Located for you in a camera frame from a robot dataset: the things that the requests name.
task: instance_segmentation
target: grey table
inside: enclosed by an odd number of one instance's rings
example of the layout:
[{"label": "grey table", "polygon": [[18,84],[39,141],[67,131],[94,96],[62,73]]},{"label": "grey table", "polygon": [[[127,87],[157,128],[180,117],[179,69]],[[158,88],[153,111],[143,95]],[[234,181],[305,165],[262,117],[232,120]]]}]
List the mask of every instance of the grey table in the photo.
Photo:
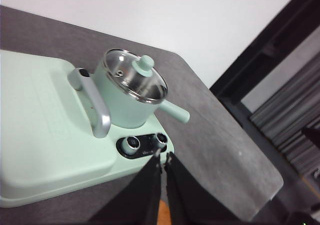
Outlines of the grey table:
[{"label": "grey table", "polygon": [[[179,55],[1,7],[1,49],[65,59],[93,72],[103,53],[113,48],[150,55],[155,60],[156,69],[168,83],[168,100],[191,114],[189,123],[181,124],[164,112],[156,112],[173,141],[175,154],[200,184],[235,215],[251,219],[282,187],[283,179]],[[0,224],[86,221],[133,177],[21,207],[1,208]],[[167,200],[165,180],[161,196]]]}]

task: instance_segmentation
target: black control panel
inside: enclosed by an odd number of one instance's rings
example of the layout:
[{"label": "black control panel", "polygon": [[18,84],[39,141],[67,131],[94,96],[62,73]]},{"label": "black control panel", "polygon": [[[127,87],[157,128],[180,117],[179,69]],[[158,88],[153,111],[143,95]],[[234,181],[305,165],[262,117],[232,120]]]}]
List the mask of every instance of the black control panel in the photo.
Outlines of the black control panel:
[{"label": "black control panel", "polygon": [[167,142],[167,136],[160,132],[140,136],[127,136],[116,141],[116,149],[127,159],[137,159],[152,155],[159,148],[161,148],[161,152],[165,152],[167,150]]}]

